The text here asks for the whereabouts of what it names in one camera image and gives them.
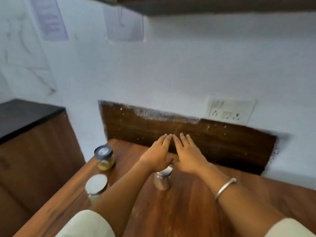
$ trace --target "paper on wall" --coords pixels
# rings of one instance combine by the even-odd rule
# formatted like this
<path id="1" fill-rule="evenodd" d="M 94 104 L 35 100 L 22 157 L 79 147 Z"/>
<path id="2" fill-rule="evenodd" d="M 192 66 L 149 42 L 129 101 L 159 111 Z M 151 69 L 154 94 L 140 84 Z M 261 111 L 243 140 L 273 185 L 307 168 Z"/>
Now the paper on wall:
<path id="1" fill-rule="evenodd" d="M 104 6 L 107 39 L 112 41 L 144 41 L 143 16 L 124 7 Z"/>
<path id="2" fill-rule="evenodd" d="M 57 0 L 30 0 L 43 40 L 68 40 Z"/>

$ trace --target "wooden table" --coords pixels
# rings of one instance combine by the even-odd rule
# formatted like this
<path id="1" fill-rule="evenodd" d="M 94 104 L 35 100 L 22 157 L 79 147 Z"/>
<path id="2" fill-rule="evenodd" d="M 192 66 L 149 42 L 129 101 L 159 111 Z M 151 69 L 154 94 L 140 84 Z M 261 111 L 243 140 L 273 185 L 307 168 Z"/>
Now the wooden table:
<path id="1" fill-rule="evenodd" d="M 105 174 L 109 184 L 120 179 L 147 147 L 110 140 L 116 166 Z M 219 167 L 250 189 L 259 199 L 272 204 L 316 234 L 316 191 L 270 180 L 258 175 Z M 14 236 L 53 237 L 78 211 L 89 208 L 84 187 L 100 173 L 96 160 L 82 167 Z M 153 175 L 142 188 L 124 236 L 238 236 L 208 187 L 197 177 L 174 170 L 172 187 L 159 191 Z"/>

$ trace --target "glass jar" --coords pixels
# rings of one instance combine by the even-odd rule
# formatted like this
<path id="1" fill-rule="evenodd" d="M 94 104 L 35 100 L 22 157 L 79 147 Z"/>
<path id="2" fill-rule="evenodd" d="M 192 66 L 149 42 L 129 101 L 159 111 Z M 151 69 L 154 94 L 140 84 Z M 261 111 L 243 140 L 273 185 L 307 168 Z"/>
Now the glass jar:
<path id="1" fill-rule="evenodd" d="M 103 174 L 93 175 L 86 183 L 86 193 L 91 205 L 96 203 L 101 194 L 108 188 L 107 176 Z"/>
<path id="2" fill-rule="evenodd" d="M 161 191 L 166 191 L 170 188 L 170 176 L 172 174 L 172 167 L 168 166 L 166 169 L 156 172 L 154 177 L 154 184 L 157 189 Z"/>
<path id="3" fill-rule="evenodd" d="M 99 146 L 97 149 L 95 149 L 94 156 L 98 160 L 98 168 L 101 171 L 109 170 L 115 164 L 115 156 L 113 154 L 113 149 L 108 144 Z"/>

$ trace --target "forearm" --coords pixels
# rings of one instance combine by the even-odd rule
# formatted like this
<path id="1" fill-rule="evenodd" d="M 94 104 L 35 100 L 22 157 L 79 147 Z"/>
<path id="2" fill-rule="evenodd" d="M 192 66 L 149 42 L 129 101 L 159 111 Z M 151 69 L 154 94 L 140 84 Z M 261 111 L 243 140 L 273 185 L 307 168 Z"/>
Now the forearm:
<path id="1" fill-rule="evenodd" d="M 198 175 L 214 195 L 230 180 L 211 163 L 202 167 Z M 251 192 L 238 183 L 227 187 L 218 201 L 243 237 L 265 236 L 275 223 L 284 218 L 283 214 L 257 200 Z"/>
<path id="2" fill-rule="evenodd" d="M 150 174 L 145 165 L 137 162 L 92 206 L 110 224 L 116 237 L 123 235 L 137 196 Z"/>

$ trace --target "hand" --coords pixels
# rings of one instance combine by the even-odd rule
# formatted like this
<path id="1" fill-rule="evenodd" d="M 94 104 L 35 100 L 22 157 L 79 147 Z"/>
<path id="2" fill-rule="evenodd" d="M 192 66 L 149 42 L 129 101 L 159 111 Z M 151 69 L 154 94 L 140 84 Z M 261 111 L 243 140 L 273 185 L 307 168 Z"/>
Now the hand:
<path id="1" fill-rule="evenodd" d="M 172 134 L 163 135 L 140 157 L 139 162 L 146 165 L 151 172 L 159 172 L 168 167 L 173 161 L 166 158 Z"/>
<path id="2" fill-rule="evenodd" d="M 200 167 L 208 164 L 200 149 L 194 144 L 190 135 L 186 135 L 185 137 L 183 133 L 180 133 L 182 143 L 176 135 L 172 136 L 180 160 L 179 162 L 174 162 L 173 164 L 180 171 L 189 174 L 198 174 Z"/>

